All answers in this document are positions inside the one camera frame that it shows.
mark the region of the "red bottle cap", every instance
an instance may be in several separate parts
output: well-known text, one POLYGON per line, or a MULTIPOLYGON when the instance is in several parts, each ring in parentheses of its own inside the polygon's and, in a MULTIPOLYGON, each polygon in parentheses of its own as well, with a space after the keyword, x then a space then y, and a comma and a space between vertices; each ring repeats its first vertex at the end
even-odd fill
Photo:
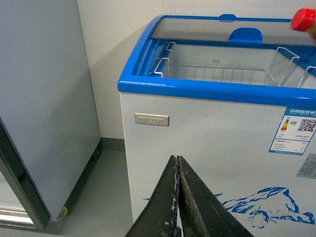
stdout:
POLYGON ((299 9, 291 21, 291 28, 296 31, 305 32, 315 22, 316 11, 315 9, 302 8, 299 9))

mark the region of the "baseboard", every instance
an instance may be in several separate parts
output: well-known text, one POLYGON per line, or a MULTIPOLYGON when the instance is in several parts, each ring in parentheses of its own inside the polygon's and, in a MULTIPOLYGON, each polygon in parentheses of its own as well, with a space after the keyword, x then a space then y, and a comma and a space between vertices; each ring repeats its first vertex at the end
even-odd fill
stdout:
POLYGON ((102 137, 101 140, 104 150, 125 152, 124 139, 102 137))

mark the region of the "chest freezer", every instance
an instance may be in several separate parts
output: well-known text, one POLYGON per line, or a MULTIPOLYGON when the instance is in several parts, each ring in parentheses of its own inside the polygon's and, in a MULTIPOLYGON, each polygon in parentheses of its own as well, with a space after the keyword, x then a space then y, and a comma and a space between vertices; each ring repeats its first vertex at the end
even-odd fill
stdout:
POLYGON ((315 69, 289 19, 150 22, 118 81, 133 220, 182 155, 254 236, 315 236, 315 69))

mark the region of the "blue freezer trim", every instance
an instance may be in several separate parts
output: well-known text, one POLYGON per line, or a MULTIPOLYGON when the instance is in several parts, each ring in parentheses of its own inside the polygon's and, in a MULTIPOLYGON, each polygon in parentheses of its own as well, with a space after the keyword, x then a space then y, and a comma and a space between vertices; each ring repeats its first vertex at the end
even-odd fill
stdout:
POLYGON ((120 92, 195 99, 314 108, 316 91, 290 87, 129 76, 118 82, 120 92))
POLYGON ((249 17, 236 17, 233 14, 223 14, 217 16, 178 16, 178 15, 164 15, 163 18, 176 18, 176 19, 196 19, 196 20, 221 20, 221 21, 262 21, 262 22, 291 22, 291 19, 283 18, 249 18, 249 17))
MULTIPOLYGON (((233 101, 276 106, 314 108, 316 90, 275 87, 262 85, 235 84, 184 79, 168 79, 134 76, 133 69, 142 60, 144 46, 153 42, 150 35, 163 18, 218 19, 218 17, 157 16, 143 31, 118 80, 118 90, 127 93, 175 96, 195 99, 233 101)), ((238 18, 249 21, 289 22, 289 19, 238 18)))

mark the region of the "black object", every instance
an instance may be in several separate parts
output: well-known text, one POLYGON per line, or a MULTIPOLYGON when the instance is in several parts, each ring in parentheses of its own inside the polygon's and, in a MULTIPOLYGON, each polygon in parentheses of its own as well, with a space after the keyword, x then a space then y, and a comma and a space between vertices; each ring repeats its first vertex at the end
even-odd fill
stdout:
POLYGON ((182 156, 171 156, 140 216, 125 237, 252 237, 182 156))

